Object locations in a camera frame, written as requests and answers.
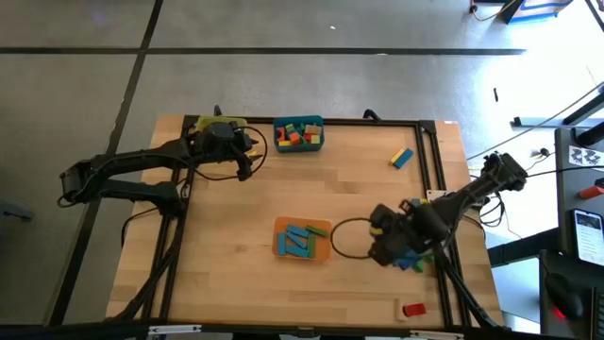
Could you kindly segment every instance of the red light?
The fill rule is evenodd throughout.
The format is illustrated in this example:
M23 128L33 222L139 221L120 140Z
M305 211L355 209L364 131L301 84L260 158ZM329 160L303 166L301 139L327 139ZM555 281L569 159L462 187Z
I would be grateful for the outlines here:
M564 315L562 312L560 312L560 310L556 307L554 307L554 314L559 318L563 318L563 319L566 318L566 315Z

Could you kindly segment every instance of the wooden tabletop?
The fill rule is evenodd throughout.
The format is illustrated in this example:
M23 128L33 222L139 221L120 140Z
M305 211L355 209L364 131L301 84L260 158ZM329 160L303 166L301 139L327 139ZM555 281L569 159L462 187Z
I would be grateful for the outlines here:
M179 137L182 116L163 116L151 147ZM433 264L424 273L381 267L373 260L350 260L335 252L325 263L279 259L271 252L278 216L326 219L333 225L369 216L378 203L393 209L403 198L425 197L419 162L413 156L400 170L388 160L401 147L416 150L410 127L325 126L319 152L279 154L272 126L254 125L269 138L266 163L251 179L207 181L196 177L187 215L169 318L175 322L330 327L422 327L440 329L443 318ZM469 181L459 127L437 122L448 190ZM428 163L436 182L428 138ZM255 146L262 153L263 146ZM220 177L236 165L204 164L199 170ZM167 169L143 172L143 181L169 180ZM133 213L149 209L137 202ZM132 221L115 277L107 315L116 315L149 275L161 218L156 213ZM366 254L366 223L342 226L336 245ZM457 241L463 276L477 301L496 322L502 316L482 231L462 222ZM162 282L153 315L159 313ZM457 298L449 283L454 320ZM423 302L428 312L406 322L395 318L395 300Z

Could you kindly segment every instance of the computer mouse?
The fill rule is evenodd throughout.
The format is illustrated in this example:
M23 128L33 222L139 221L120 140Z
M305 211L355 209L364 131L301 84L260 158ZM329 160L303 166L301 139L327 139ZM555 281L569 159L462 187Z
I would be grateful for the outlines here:
M554 305L569 319L583 316L583 302L571 282L558 273L545 277L545 289Z

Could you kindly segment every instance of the gray floor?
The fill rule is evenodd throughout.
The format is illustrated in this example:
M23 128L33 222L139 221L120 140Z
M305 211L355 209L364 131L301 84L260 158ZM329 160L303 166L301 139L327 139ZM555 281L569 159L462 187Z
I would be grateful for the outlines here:
M0 48L138 47L153 3L0 0ZM219 104L236 115L360 117L372 108L384 118L455 120L470 155L517 133L508 124L515 115L548 116L604 80L604 54L588 43L601 39L602 32L583 2L574 2L555 20L528 25L479 23L466 11L462 0L166 1L151 42L155 47L528 52L507 57L148 56L119 150L147 147L160 114L209 114ZM483 16L496 11L480 9ZM81 207L56 207L58 175L105 150L134 59L0 54L0 198L36 214L31 223L1 222L0 323L40 323L47 316L81 213ZM531 150L552 144L549 132L539 132L501 150L529 164ZM540 180L532 188L551 188L551 179ZM521 194L530 201L539 190ZM514 231L528 236L552 227L551 221L526 223L530 211L517 197L509 207ZM129 203L103 202L68 322L104 316L119 261L119 228L130 210ZM505 228L490 231L513 238Z

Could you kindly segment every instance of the blue bowl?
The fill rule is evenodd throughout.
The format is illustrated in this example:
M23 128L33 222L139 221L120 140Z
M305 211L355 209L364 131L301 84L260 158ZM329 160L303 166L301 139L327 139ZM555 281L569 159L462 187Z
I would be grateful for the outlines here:
M294 124L294 126L296 127L300 124L316 125L317 127L321 127L321 143L279 146L279 136L277 128L285 128L285 126L289 124ZM273 139L275 142L275 147L277 148L278 152L283 153L319 151L321 149L321 146L323 146L323 143L325 142L325 129L323 128L323 118L320 115L275 118L273 120L273 132L275 134L275 137Z

